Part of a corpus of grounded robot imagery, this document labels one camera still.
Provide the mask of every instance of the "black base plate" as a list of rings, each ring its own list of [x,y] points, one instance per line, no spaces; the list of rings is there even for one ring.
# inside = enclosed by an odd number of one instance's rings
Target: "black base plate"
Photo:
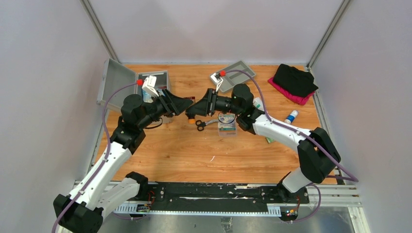
[[[282,201],[276,186],[248,186],[246,183],[149,184],[154,191],[152,210],[205,212],[267,212],[267,203],[295,203],[295,196]],[[296,194],[301,204],[309,203],[306,188]]]

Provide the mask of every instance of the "green object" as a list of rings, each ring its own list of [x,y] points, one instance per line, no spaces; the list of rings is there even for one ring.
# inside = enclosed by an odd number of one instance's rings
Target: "green object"
[[[270,144],[270,143],[272,143],[272,142],[275,142],[275,140],[274,139],[271,139],[271,138],[266,138],[266,141],[268,141],[268,143]]]
[[[223,128],[223,127],[220,127],[219,130],[220,131],[230,131],[230,130],[236,130],[236,128]]]

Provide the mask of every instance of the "open gray box lid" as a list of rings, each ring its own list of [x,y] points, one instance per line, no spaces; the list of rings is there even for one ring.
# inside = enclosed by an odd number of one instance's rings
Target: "open gray box lid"
[[[100,84],[97,104],[104,105],[109,97],[120,88],[137,81],[137,74],[131,69],[109,58],[104,63],[103,78]],[[107,104],[107,108],[120,113],[123,100],[131,94],[140,93],[140,86],[127,87],[116,93]]]

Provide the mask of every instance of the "folded clothing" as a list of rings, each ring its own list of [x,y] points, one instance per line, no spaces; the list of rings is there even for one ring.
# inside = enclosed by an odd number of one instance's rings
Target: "folded clothing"
[[[276,89],[278,90],[280,93],[282,93],[286,98],[292,100],[294,103],[300,104],[300,105],[305,105],[306,102],[308,102],[308,100],[310,99],[310,97],[315,93],[312,92],[310,93],[308,96],[306,97],[300,97],[300,96],[294,96],[291,93],[289,93],[287,90],[283,89],[282,87],[280,87],[279,85],[275,84],[273,82],[273,78],[270,78],[268,80],[268,82]]]
[[[290,67],[285,64],[280,64],[276,74],[273,76],[273,83],[291,95],[303,98],[318,89],[318,87],[313,84],[313,81],[314,77],[311,73],[298,70],[295,67]]]

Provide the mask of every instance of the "white bottle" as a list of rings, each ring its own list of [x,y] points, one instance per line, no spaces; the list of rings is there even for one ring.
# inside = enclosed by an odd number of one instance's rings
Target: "white bottle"
[[[295,118],[297,117],[297,115],[299,114],[299,112],[297,110],[293,110],[289,116],[285,119],[285,123],[287,124],[292,124],[293,120],[295,120]]]
[[[264,111],[262,100],[259,97],[253,99],[253,106],[257,109]]]

